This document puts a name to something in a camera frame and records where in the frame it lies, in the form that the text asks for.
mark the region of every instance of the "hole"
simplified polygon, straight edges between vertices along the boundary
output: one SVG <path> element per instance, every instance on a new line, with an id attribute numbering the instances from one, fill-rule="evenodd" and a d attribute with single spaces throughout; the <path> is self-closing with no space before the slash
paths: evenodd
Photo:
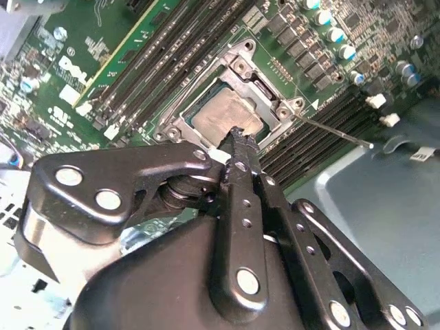
<path id="1" fill-rule="evenodd" d="M 243 224 L 244 228 L 251 228 L 252 222 L 249 219 L 244 218 L 241 223 Z"/>
<path id="2" fill-rule="evenodd" d="M 212 203 L 215 200 L 215 194 L 213 192 L 209 192 L 206 194 L 205 199 L 208 203 Z"/>
<path id="3" fill-rule="evenodd" d="M 245 48 L 247 50 L 253 50 L 254 49 L 254 45 L 252 43 L 245 43 Z"/>
<path id="4" fill-rule="evenodd" d="M 14 208 L 14 204 L 9 204 L 7 208 L 5 208 L 5 211 L 9 212 L 11 209 Z"/>
<path id="5" fill-rule="evenodd" d="M 350 281 L 345 277 L 343 273 L 333 272 L 333 276 L 335 276 L 336 283 L 344 295 L 346 303 L 352 307 L 357 307 L 356 297 L 355 297 L 355 288 L 351 285 Z"/>
<path id="6" fill-rule="evenodd" d="M 344 80 L 344 76 L 343 76 L 342 74 L 338 74 L 338 75 L 336 76 L 336 81 L 341 82 L 341 81 L 343 81 L 343 80 Z"/>
<path id="7" fill-rule="evenodd" d="M 13 218 L 9 218 L 8 220 L 6 220 L 5 222 L 3 222 L 3 226 L 14 230 L 15 227 L 17 226 L 18 221 L 13 219 Z"/>
<path id="8" fill-rule="evenodd" d="M 312 208 L 312 206 L 309 203 L 303 203 L 302 206 L 304 206 L 304 209 L 309 212 L 309 213 L 313 213 L 314 212 L 314 208 Z"/>
<path id="9" fill-rule="evenodd" d="M 248 168 L 246 167 L 246 165 L 243 164 L 242 162 L 237 162 L 237 163 L 235 163 L 235 166 L 236 166 L 240 171 L 243 171 L 243 172 L 245 172 L 245 171 L 248 170 Z"/>
<path id="10" fill-rule="evenodd" d="M 21 208 L 17 208 L 14 212 L 14 216 L 16 216 L 17 218 L 19 218 L 21 216 Z"/>
<path id="11" fill-rule="evenodd" d="M 307 250 L 307 252 L 310 253 L 312 256 L 315 255 L 315 249 L 313 249 L 311 246 L 307 246 L 306 250 Z"/>
<path id="12" fill-rule="evenodd" d="M 329 247 L 327 245 L 325 245 L 325 243 L 319 237 L 317 237 L 316 235 L 314 235 L 314 236 L 315 236 L 315 240 L 318 242 L 318 245 L 322 251 L 322 254 L 324 254 L 325 260 L 327 260 L 327 261 L 330 260 L 331 251 L 330 251 Z"/>
<path id="13" fill-rule="evenodd" d="M 421 321 L 421 318 L 419 317 L 419 315 L 417 315 L 417 313 L 415 312 L 414 309 L 412 309 L 411 307 L 407 307 L 405 308 L 406 313 L 408 314 L 408 316 L 410 317 L 410 319 L 419 327 L 421 327 L 423 325 L 423 322 Z"/>
<path id="14" fill-rule="evenodd" d="M 37 294 L 39 291 L 43 291 L 46 287 L 47 283 L 44 280 L 38 279 L 31 292 Z"/>
<path id="15" fill-rule="evenodd" d="M 192 153 L 196 158 L 200 160 L 206 160 L 205 153 L 202 150 L 196 150 Z"/>
<path id="16" fill-rule="evenodd" d="M 250 208 L 250 201 L 248 201 L 247 199 L 244 199 L 244 200 L 243 200 L 243 205 L 244 205 L 246 208 Z"/>

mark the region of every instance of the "ram slot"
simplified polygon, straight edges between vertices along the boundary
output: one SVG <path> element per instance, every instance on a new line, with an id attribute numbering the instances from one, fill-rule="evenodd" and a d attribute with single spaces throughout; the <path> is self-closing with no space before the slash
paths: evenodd
<path id="1" fill-rule="evenodd" d="M 124 107 L 126 110 L 122 112 L 121 116 L 126 116 L 129 118 L 133 115 L 133 108 L 131 106 L 126 107 L 124 103 L 130 98 L 135 98 L 137 95 L 142 93 L 143 86 L 145 86 L 144 88 L 147 88 L 151 82 L 153 83 L 152 85 L 154 85 L 155 82 L 157 82 L 155 77 L 160 75 L 160 73 L 165 72 L 170 63 L 173 64 L 173 61 L 176 59 L 176 57 L 179 56 L 182 50 L 184 50 L 185 47 L 187 47 L 187 45 L 190 43 L 193 35 L 197 35 L 197 31 L 200 26 L 206 24 L 206 17 L 203 18 L 202 21 L 198 21 L 197 17 L 210 6 L 210 1 L 206 1 L 200 6 L 196 5 L 191 9 L 188 15 L 185 15 L 182 17 L 182 20 L 176 22 L 176 27 L 173 28 L 175 32 L 169 34 L 167 42 L 162 46 L 162 52 L 157 54 L 155 57 L 150 56 L 151 60 L 148 62 L 148 65 L 143 65 L 141 67 L 140 72 L 135 78 L 133 78 L 130 85 L 126 88 L 126 91 L 111 103 L 111 108 L 114 111 L 117 111 L 120 107 Z M 174 49 L 174 54 L 170 54 L 170 48 L 172 48 L 183 36 L 182 32 L 189 30 L 191 31 L 190 36 L 185 39 L 184 42 L 177 47 L 177 49 Z"/>
<path id="2" fill-rule="evenodd" d="M 171 14 L 166 18 L 165 22 L 160 25 L 159 29 L 154 33 L 153 37 L 150 38 L 146 44 L 141 48 L 141 50 L 135 55 L 131 64 L 122 71 L 119 76 L 116 78 L 115 82 L 108 87 L 101 95 L 100 101 L 102 104 L 107 105 L 110 102 L 110 98 L 115 96 L 115 92 L 119 91 L 119 88 L 123 88 L 122 84 L 131 74 L 135 74 L 137 69 L 145 62 L 146 59 L 157 58 L 161 52 L 163 52 L 164 48 L 169 47 L 170 36 L 166 33 L 167 29 L 169 29 L 170 25 L 173 25 L 174 21 L 178 21 L 175 24 L 181 23 L 185 21 L 185 13 L 189 10 L 188 4 L 191 0 L 182 0 L 179 2 L 177 7 L 171 12 Z M 165 37 L 162 40 L 158 40 L 160 36 Z"/>
<path id="3" fill-rule="evenodd" d="M 200 64 L 201 60 L 211 52 L 213 47 L 221 40 L 226 33 L 230 31 L 230 28 L 234 25 L 234 23 L 240 19 L 246 12 L 250 10 L 250 8 L 255 4 L 255 0 L 243 0 L 243 1 L 232 1 L 233 3 L 239 2 L 236 10 L 232 12 L 228 17 L 225 18 L 225 21 L 218 25 L 210 25 L 210 31 L 207 34 L 203 35 L 203 39 L 206 40 L 205 43 L 201 45 L 196 54 L 188 59 L 182 67 L 180 67 L 177 71 L 175 71 L 175 75 L 165 84 L 165 86 L 154 86 L 154 88 L 148 88 L 145 92 L 139 95 L 138 100 L 130 104 L 128 107 L 132 107 L 134 105 L 135 111 L 141 110 L 139 116 L 133 121 L 132 129 L 136 130 L 140 128 L 159 108 L 159 106 L 165 102 L 170 94 L 180 86 L 184 79 L 192 72 L 198 64 Z M 231 9 L 231 5 L 225 5 L 222 7 L 221 13 L 228 12 Z M 169 75 L 168 73 L 163 75 L 161 79 L 155 79 L 155 81 L 161 81 L 165 79 Z M 144 104 L 144 100 L 151 93 L 156 95 L 152 102 L 148 104 Z"/>

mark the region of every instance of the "black plastic bracket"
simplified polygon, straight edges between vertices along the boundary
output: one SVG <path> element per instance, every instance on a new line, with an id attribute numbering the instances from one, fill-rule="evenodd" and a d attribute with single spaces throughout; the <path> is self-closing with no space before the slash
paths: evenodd
<path id="1" fill-rule="evenodd" d="M 258 178 L 264 230 L 279 242 L 307 329 L 420 329 L 391 311 L 421 312 L 311 202 L 291 207 L 281 187 Z"/>
<path id="2" fill-rule="evenodd" d="M 269 299 L 261 203 L 253 191 L 250 166 L 250 159 L 256 157 L 256 144 L 233 128 L 222 145 L 231 148 L 232 157 L 220 184 L 221 216 L 210 296 L 224 318 L 245 323 L 254 320 Z"/>
<path id="3" fill-rule="evenodd" d="M 127 223 L 143 219 L 162 182 L 176 175 L 203 175 L 211 166 L 208 155 L 187 142 L 49 155 L 35 163 L 27 198 L 54 225 L 102 245 L 117 239 Z M 62 168 L 78 171 L 80 183 L 60 183 L 56 174 Z M 115 193 L 120 205 L 114 210 L 98 205 L 102 191 Z"/>

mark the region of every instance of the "dimm slot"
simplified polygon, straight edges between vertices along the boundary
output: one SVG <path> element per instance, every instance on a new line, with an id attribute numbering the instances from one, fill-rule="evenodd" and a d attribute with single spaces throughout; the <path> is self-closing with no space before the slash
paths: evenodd
<path id="1" fill-rule="evenodd" d="M 172 81 L 170 81 L 162 90 L 160 96 L 154 99 L 153 103 L 148 104 L 148 109 L 143 111 L 138 118 L 133 122 L 133 130 L 141 127 L 158 109 L 158 107 L 166 101 L 169 97 L 170 93 L 175 90 L 187 77 L 187 75 L 194 70 L 194 68 L 200 63 L 200 61 L 205 58 L 209 52 L 212 50 L 212 47 L 223 38 L 227 32 L 229 32 L 230 27 L 233 23 L 242 17 L 246 12 L 250 10 L 250 8 L 255 4 L 255 0 L 246 1 L 244 0 L 239 8 L 232 13 L 226 20 L 223 22 L 221 27 L 216 27 L 214 29 L 214 34 L 210 36 L 208 42 L 203 44 L 200 50 L 197 53 L 197 57 L 192 57 L 185 65 L 180 69 L 176 76 L 173 77 Z"/>
<path id="2" fill-rule="evenodd" d="M 196 6 L 194 12 L 195 17 L 202 13 L 204 10 L 206 10 L 210 6 L 211 2 L 207 1 L 202 6 Z M 118 103 L 113 104 L 113 108 L 117 110 L 121 105 L 123 105 L 124 101 L 127 100 L 130 96 L 134 95 L 135 92 L 137 92 L 136 88 L 139 85 L 142 85 L 143 88 L 139 91 L 137 96 L 131 101 L 130 104 L 126 106 L 126 110 L 121 114 L 121 116 L 126 116 L 127 118 L 130 118 L 137 110 L 138 106 L 142 104 L 142 102 L 145 101 L 145 98 L 150 95 L 152 90 L 157 87 L 157 82 L 162 81 L 162 76 L 166 76 L 172 67 L 176 62 L 179 61 L 181 57 L 188 51 L 189 47 L 193 47 L 193 44 L 197 43 L 199 40 L 198 34 L 200 33 L 200 30 L 204 30 L 206 27 L 205 25 L 208 22 L 208 19 L 212 19 L 212 17 L 215 15 L 215 9 L 213 8 L 212 14 L 210 16 L 205 16 L 202 21 L 200 22 L 194 22 L 194 17 L 190 20 L 192 24 L 196 23 L 196 30 L 192 31 L 190 36 L 185 39 L 185 41 L 179 46 L 179 48 L 175 51 L 172 56 L 169 56 L 166 60 L 166 62 L 158 69 L 156 70 L 156 66 L 160 61 L 162 61 L 162 58 L 157 57 L 157 61 L 154 63 L 149 63 L 148 67 L 144 67 L 141 73 L 137 76 L 137 78 L 133 79 L 133 82 L 127 89 L 127 92 L 121 96 L 118 101 Z M 182 21 L 184 24 L 183 27 L 181 27 L 179 30 L 176 29 L 176 34 L 174 36 L 174 42 L 170 43 L 171 45 L 174 45 L 174 43 L 182 36 L 182 31 L 186 31 L 186 26 L 188 25 L 188 18 L 185 17 Z"/>
<path id="3" fill-rule="evenodd" d="M 158 36 L 164 33 L 165 29 L 176 19 L 176 17 L 181 16 L 183 12 L 188 9 L 188 4 L 190 0 L 182 0 L 179 2 L 176 8 L 168 15 L 166 20 L 160 25 L 159 29 L 154 33 L 154 36 Z M 144 53 L 147 49 L 149 49 L 155 42 L 156 38 L 150 38 L 144 46 L 137 52 L 134 56 L 131 63 L 137 63 L 142 60 Z M 109 86 L 101 95 L 100 101 L 101 103 L 105 103 L 108 101 L 109 97 L 118 89 L 121 84 L 124 82 L 125 78 L 133 71 L 133 65 L 129 65 L 126 67 L 116 78 L 111 86 Z"/>
<path id="4" fill-rule="evenodd" d="M 148 65 L 142 65 L 142 63 L 146 60 L 145 57 L 142 57 L 132 65 L 132 72 L 141 68 L 141 70 L 137 73 L 135 77 L 132 77 L 131 82 L 128 86 L 126 86 L 120 95 L 117 95 L 114 100 L 111 101 L 109 108 L 112 110 L 118 110 L 124 102 L 130 98 L 133 93 L 135 93 L 136 89 L 140 85 L 140 81 L 145 81 L 147 77 L 151 76 L 154 72 L 155 67 L 163 60 L 163 56 L 167 54 L 167 51 L 181 38 L 182 31 L 187 30 L 188 22 L 194 23 L 195 18 L 206 10 L 210 5 L 210 2 L 205 2 L 202 6 L 193 6 L 190 8 L 190 11 L 185 13 L 185 15 L 180 15 L 179 20 L 175 23 L 173 30 L 171 33 L 167 34 L 166 37 L 161 41 L 161 43 L 154 49 L 154 51 L 148 56 L 150 61 Z M 149 47 L 143 51 L 145 54 L 149 50 Z"/>

